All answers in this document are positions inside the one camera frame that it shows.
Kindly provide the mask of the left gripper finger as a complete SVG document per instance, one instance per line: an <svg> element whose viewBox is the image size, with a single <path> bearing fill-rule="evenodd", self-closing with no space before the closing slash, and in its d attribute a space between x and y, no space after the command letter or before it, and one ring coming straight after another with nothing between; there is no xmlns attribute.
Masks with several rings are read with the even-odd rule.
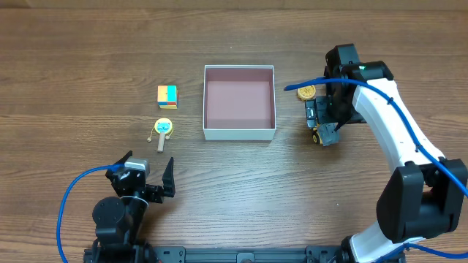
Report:
<svg viewBox="0 0 468 263"><path fill-rule="evenodd" d="M107 172L105 173L106 178L111 179L113 173L119 169L119 167L122 167L128 158L132 157L132 155L133 152L129 150L121 159L113 164L114 168L107 169Z"/></svg>
<svg viewBox="0 0 468 263"><path fill-rule="evenodd" d="M165 197L174 197L176 193L174 180L174 158L171 157L162 176Z"/></svg>

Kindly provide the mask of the yellow round gear toy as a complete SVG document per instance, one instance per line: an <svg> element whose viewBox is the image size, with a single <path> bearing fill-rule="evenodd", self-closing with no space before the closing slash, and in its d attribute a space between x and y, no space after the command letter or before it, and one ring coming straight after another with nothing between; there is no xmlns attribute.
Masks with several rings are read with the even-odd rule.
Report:
<svg viewBox="0 0 468 263"><path fill-rule="evenodd" d="M316 88L314 85L308 85L297 89L297 97L301 101L311 100L315 97Z"/></svg>

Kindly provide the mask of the yellow grey toy truck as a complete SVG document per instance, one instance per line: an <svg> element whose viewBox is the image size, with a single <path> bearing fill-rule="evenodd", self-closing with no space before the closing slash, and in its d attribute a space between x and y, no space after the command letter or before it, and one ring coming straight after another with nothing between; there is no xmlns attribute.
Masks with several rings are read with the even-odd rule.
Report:
<svg viewBox="0 0 468 263"><path fill-rule="evenodd" d="M312 139L314 143L322 146L336 144L339 139L339 131L336 131L337 123L318 123L314 120L308 120L307 126L312 131Z"/></svg>

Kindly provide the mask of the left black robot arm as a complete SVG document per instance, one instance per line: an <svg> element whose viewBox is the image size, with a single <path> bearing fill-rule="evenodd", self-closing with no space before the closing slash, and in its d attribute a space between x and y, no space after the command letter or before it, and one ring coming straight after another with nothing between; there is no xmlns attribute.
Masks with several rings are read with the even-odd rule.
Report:
<svg viewBox="0 0 468 263"><path fill-rule="evenodd" d="M105 176L116 195L101 199L94 206L96 240L84 251L85 263L159 261L153 246L138 235L149 204L162 204L164 198L175 196L174 158L167 163L162 185L148 184L149 174L148 161L134 158L132 151L106 169Z"/></svg>

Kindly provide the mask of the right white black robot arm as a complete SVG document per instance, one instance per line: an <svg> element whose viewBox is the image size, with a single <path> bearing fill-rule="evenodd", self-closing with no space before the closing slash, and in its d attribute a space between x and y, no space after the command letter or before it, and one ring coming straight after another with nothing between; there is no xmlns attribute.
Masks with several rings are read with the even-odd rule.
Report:
<svg viewBox="0 0 468 263"><path fill-rule="evenodd" d="M399 96L397 83L382 61L330 63L324 77L289 88L324 84L326 95L313 99L309 120L318 141L324 113L339 130L345 124L367 123L384 152L390 179L376 206L377 220L346 237L329 262L402 262L411 248L448 259L465 259L419 243L453 232L467 197L467 166L447 159L418 127Z"/></svg>

